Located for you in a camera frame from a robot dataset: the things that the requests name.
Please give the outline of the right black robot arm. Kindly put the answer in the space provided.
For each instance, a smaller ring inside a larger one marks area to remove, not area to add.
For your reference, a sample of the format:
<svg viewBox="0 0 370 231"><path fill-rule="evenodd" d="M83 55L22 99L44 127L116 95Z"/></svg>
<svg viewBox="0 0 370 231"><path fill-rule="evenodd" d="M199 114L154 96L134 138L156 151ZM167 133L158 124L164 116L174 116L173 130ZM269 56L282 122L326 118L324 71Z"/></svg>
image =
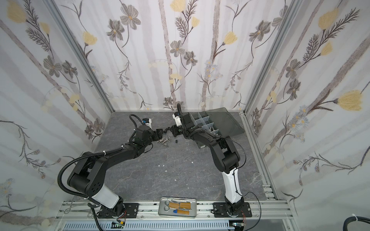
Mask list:
<svg viewBox="0 0 370 231"><path fill-rule="evenodd" d="M231 217L242 212L245 200L239 184L240 154L229 136L220 136L207 131L201 125L196 125L189 113L183 113L181 104L177 105L173 114L175 125L171 132L174 137L182 134L185 139L200 142L211 151L216 168L222 173L225 185L225 207Z"/></svg>

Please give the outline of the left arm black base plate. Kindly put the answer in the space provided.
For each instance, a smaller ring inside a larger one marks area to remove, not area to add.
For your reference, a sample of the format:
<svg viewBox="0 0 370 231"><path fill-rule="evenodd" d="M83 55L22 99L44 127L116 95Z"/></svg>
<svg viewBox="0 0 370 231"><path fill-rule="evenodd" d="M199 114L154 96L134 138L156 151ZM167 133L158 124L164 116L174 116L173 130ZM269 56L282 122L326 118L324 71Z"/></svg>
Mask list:
<svg viewBox="0 0 370 231"><path fill-rule="evenodd" d="M114 208L110 209L101 206L97 213L98 218L136 218L138 213L138 203L118 203Z"/></svg>

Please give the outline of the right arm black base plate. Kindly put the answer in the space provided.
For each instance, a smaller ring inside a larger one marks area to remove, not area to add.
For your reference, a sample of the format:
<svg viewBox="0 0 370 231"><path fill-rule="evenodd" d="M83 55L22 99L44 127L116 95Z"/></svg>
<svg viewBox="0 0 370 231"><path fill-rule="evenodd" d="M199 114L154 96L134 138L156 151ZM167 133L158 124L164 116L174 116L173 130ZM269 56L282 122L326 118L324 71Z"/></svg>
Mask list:
<svg viewBox="0 0 370 231"><path fill-rule="evenodd" d="M243 204L231 206L225 202L213 203L211 213L215 218L251 218L252 212L250 204L244 202Z"/></svg>

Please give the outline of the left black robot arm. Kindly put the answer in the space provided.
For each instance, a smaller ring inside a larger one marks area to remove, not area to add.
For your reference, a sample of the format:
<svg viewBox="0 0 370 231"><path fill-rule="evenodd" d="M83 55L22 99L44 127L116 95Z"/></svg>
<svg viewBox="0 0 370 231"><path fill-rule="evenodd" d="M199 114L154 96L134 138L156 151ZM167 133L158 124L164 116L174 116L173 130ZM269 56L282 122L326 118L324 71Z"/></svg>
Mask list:
<svg viewBox="0 0 370 231"><path fill-rule="evenodd" d="M141 125L134 130L128 142L117 149L84 153L62 167L57 176L58 186L68 194L100 205L109 218L121 217L126 211L125 205L123 199L105 185L107 170L121 162L138 158L146 147L162 139L167 131L152 130L147 125Z"/></svg>

